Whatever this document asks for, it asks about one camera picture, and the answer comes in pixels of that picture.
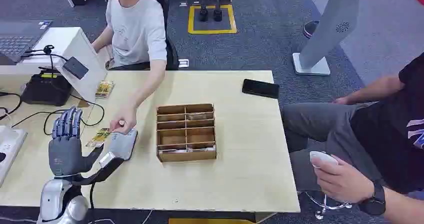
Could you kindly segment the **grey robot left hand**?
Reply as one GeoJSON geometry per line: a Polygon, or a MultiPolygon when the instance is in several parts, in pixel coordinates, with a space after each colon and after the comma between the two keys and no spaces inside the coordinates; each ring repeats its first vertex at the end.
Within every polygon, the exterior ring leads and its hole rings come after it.
{"type": "Polygon", "coordinates": [[[71,107],[54,121],[52,139],[48,144],[49,167],[55,177],[68,177],[91,170],[104,146],[82,155],[81,120],[83,111],[71,107]]]}

